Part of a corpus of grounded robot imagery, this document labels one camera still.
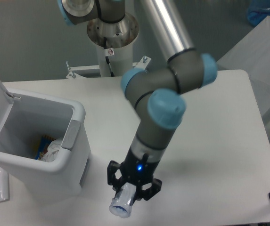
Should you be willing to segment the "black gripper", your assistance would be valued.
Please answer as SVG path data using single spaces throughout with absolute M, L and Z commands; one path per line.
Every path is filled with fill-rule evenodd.
M 135 200 L 148 201 L 161 191 L 162 181 L 154 178 L 154 172 L 159 164 L 157 162 L 148 162 L 148 154 L 144 154 L 143 157 L 138 158 L 132 152 L 128 150 L 124 161 L 119 164 L 111 160 L 107 167 L 107 184 L 113 187 L 113 190 L 120 190 L 126 183 L 133 184 L 136 187 Z M 116 177 L 116 172 L 121 171 L 121 176 Z M 143 185 L 151 183 L 151 186 L 147 189 L 143 189 Z

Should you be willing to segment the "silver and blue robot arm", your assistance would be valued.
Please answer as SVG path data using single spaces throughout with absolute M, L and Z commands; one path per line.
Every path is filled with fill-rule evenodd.
M 107 75 L 118 75 L 124 61 L 114 63 L 118 50 L 130 46 L 139 28 L 125 10 L 123 0 L 60 0 L 58 7 L 67 24 L 87 22 L 90 40 L 101 49 L 100 67 Z M 162 182 L 154 177 L 186 105 L 181 95 L 215 81 L 217 64 L 209 54 L 199 54 L 173 1 L 141 2 L 167 62 L 163 69 L 147 73 L 143 66 L 133 67 L 121 79 L 121 89 L 140 119 L 135 137 L 122 163 L 111 161 L 107 182 L 117 198 L 129 187 L 132 201 L 149 200 Z

